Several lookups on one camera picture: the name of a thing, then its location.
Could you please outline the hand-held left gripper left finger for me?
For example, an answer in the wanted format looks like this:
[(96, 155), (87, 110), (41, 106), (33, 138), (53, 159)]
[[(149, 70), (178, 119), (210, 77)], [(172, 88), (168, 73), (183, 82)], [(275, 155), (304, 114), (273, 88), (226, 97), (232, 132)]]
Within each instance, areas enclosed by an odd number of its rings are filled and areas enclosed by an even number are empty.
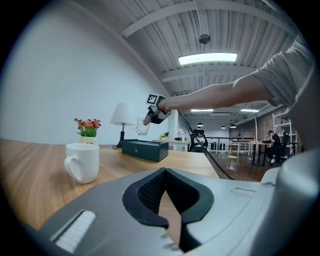
[(159, 216), (165, 169), (101, 183), (55, 212), (39, 234), (54, 255), (178, 256)]

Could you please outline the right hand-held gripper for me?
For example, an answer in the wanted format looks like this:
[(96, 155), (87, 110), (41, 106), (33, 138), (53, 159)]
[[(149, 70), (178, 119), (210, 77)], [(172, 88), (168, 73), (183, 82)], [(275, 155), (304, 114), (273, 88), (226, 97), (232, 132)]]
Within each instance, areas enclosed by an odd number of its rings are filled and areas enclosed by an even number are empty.
[(149, 123), (161, 124), (164, 119), (168, 118), (171, 112), (166, 112), (165, 110), (159, 110), (158, 104), (165, 100), (166, 98), (158, 94), (150, 94), (147, 99), (148, 112), (143, 120), (143, 125), (147, 126)]

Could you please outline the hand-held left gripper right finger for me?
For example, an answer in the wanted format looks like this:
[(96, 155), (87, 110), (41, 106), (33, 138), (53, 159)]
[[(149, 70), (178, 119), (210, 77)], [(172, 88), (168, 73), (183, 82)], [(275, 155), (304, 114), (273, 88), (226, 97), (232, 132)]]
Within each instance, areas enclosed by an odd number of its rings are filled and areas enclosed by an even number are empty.
[(248, 256), (274, 193), (276, 169), (260, 182), (166, 169), (165, 188), (181, 216), (178, 246), (166, 256)]

